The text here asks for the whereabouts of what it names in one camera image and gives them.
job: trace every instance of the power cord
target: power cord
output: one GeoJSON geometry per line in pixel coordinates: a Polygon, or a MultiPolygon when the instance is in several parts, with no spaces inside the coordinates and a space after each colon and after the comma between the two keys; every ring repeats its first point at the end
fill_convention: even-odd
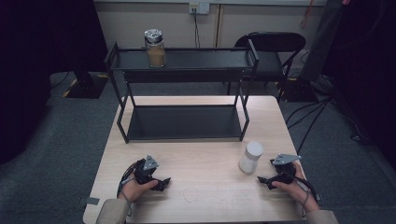
{"type": "Polygon", "coordinates": [[[309,128],[308,128],[308,130],[307,130],[306,133],[305,133],[305,136],[304,136],[304,138],[303,138],[303,141],[301,142],[300,146],[299,146],[298,149],[297,149],[297,155],[300,155],[300,151],[301,151],[301,148],[303,147],[303,144],[304,144],[304,142],[305,142],[306,137],[308,136],[309,132],[310,132],[311,129],[312,129],[312,126],[314,126],[314,123],[315,123],[315,121],[317,121],[317,119],[318,119],[319,115],[321,114],[321,112],[324,110],[324,108],[326,108],[327,103],[329,103],[329,101],[326,102],[326,103],[323,105],[323,107],[322,107],[322,108],[320,109],[320,111],[317,113],[317,115],[315,116],[315,118],[312,120],[311,125],[309,125],[309,128]]]}
{"type": "Polygon", "coordinates": [[[195,22],[195,47],[200,48],[201,43],[199,40],[198,24],[197,24],[197,9],[196,8],[192,9],[192,16],[194,17],[194,22],[195,22]]]}
{"type": "Polygon", "coordinates": [[[326,101],[330,101],[330,100],[331,100],[331,98],[327,98],[327,99],[324,99],[324,100],[322,100],[322,101],[314,102],[314,103],[309,104],[309,105],[304,105],[304,106],[302,106],[302,107],[300,107],[300,108],[294,110],[294,111],[289,115],[289,117],[287,118],[286,124],[289,123],[289,120],[291,119],[291,117],[293,117],[293,115],[295,115],[298,111],[300,111],[300,110],[302,110],[302,109],[304,109],[304,108],[307,108],[307,107],[309,107],[309,106],[311,106],[311,105],[317,105],[317,104],[320,104],[321,102],[326,102],[326,101]]]}
{"type": "Polygon", "coordinates": [[[300,72],[295,71],[295,72],[293,72],[291,75],[289,75],[288,78],[296,78],[296,77],[298,77],[300,74],[301,74],[300,72]]]}
{"type": "Polygon", "coordinates": [[[309,115],[311,115],[312,113],[314,113],[315,111],[317,111],[318,109],[320,109],[322,107],[322,105],[317,106],[315,109],[309,111],[306,115],[304,115],[302,118],[300,118],[299,120],[295,121],[293,124],[291,124],[288,129],[290,129],[291,127],[295,126],[296,124],[301,123],[306,117],[308,117],[309,115]]]}
{"type": "Polygon", "coordinates": [[[69,73],[70,73],[70,71],[67,72],[66,76],[64,76],[64,78],[60,82],[58,82],[56,85],[52,86],[51,89],[52,90],[55,89],[55,87],[59,86],[62,82],[64,82],[66,80],[66,78],[69,76],[69,73]]]}
{"type": "MultiPolygon", "coordinates": [[[[319,77],[320,77],[320,78],[324,78],[325,80],[330,81],[328,78],[326,78],[326,77],[324,77],[324,76],[319,76],[319,77]]],[[[315,97],[318,99],[318,96],[317,96],[317,94],[316,94],[316,91],[314,90],[314,88],[312,87],[312,85],[311,85],[311,90],[312,90],[312,92],[314,93],[315,97]]],[[[369,138],[369,137],[365,136],[363,133],[361,133],[361,130],[360,130],[358,124],[357,124],[353,119],[351,119],[351,118],[349,118],[349,117],[347,117],[347,116],[345,116],[345,115],[342,115],[341,113],[338,113],[338,112],[336,112],[335,110],[330,109],[330,108],[327,107],[326,105],[324,105],[324,106],[325,106],[326,109],[328,109],[328,110],[331,111],[332,113],[334,113],[334,114],[338,115],[339,117],[344,118],[344,119],[348,120],[349,122],[351,122],[352,125],[355,127],[356,132],[358,133],[359,137],[361,137],[362,139],[364,139],[364,140],[366,140],[366,141],[372,141],[371,138],[369,138]]]]}
{"type": "Polygon", "coordinates": [[[305,53],[301,56],[301,58],[300,58],[300,61],[302,62],[302,63],[305,63],[305,61],[303,61],[303,57],[305,57],[306,55],[308,55],[309,54],[309,49],[306,49],[305,50],[305,53]]]}

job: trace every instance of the jar lid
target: jar lid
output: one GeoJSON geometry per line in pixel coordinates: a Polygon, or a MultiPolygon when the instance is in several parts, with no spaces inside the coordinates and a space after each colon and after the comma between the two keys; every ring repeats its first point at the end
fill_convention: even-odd
{"type": "Polygon", "coordinates": [[[264,152],[264,146],[260,142],[249,142],[247,144],[246,154],[252,160],[257,160],[264,152]]]}
{"type": "Polygon", "coordinates": [[[157,44],[163,40],[163,33],[157,29],[149,29],[145,32],[145,39],[151,44],[157,44]]]}

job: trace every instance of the white lid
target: white lid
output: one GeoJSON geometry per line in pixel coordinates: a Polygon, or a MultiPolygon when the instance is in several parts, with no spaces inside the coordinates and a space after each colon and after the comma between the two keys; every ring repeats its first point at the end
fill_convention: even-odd
{"type": "Polygon", "coordinates": [[[247,144],[247,156],[251,159],[258,159],[264,152],[264,146],[260,142],[249,142],[247,144]]]}

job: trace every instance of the human hand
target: human hand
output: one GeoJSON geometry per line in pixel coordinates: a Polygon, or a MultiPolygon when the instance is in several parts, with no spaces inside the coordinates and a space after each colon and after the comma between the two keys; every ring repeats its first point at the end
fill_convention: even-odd
{"type": "MultiPolygon", "coordinates": [[[[301,166],[295,161],[293,162],[293,165],[296,169],[295,176],[297,176],[301,179],[304,179],[301,166]]],[[[311,193],[307,194],[306,191],[304,191],[302,189],[302,187],[299,186],[297,181],[298,180],[294,179],[293,182],[291,182],[290,184],[285,184],[285,183],[282,183],[279,181],[274,181],[274,182],[272,182],[272,185],[278,189],[285,190],[291,196],[291,198],[293,198],[295,201],[297,201],[298,203],[300,203],[303,206],[303,209],[305,210],[305,212],[308,213],[308,212],[319,210],[320,208],[318,206],[318,203],[315,201],[315,199],[311,195],[311,193]]]]}
{"type": "MultiPolygon", "coordinates": [[[[134,177],[134,173],[131,173],[128,178],[134,177]]],[[[128,203],[133,203],[146,192],[148,189],[154,188],[158,184],[158,180],[151,180],[146,184],[139,185],[135,179],[128,181],[122,186],[121,192],[118,195],[118,199],[126,199],[128,203]]]]}

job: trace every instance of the black chair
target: black chair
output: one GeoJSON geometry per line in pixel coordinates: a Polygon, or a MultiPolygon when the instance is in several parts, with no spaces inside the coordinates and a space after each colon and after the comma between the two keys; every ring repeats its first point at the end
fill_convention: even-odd
{"type": "MultiPolygon", "coordinates": [[[[235,47],[246,46],[249,39],[253,42],[260,59],[252,81],[262,81],[265,84],[278,82],[279,95],[276,99],[279,102],[293,58],[305,46],[305,38],[302,35],[288,32],[254,32],[240,37],[236,41],[235,47]],[[279,52],[289,52],[291,55],[282,63],[279,52]]],[[[242,80],[250,81],[250,76],[245,76],[242,80]]],[[[229,82],[227,94],[230,94],[230,88],[231,83],[229,82]]]]}

